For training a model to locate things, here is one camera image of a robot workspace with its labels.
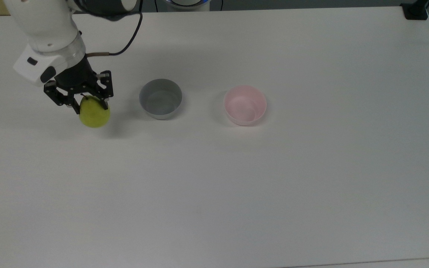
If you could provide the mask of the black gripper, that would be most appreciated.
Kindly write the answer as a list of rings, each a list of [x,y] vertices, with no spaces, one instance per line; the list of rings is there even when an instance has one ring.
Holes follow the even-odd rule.
[[[74,93],[89,93],[98,99],[104,110],[108,110],[108,100],[114,96],[112,72],[94,72],[85,55],[75,66],[56,75],[55,81],[45,83],[43,91],[56,105],[73,108],[76,114],[80,114],[80,105]]]

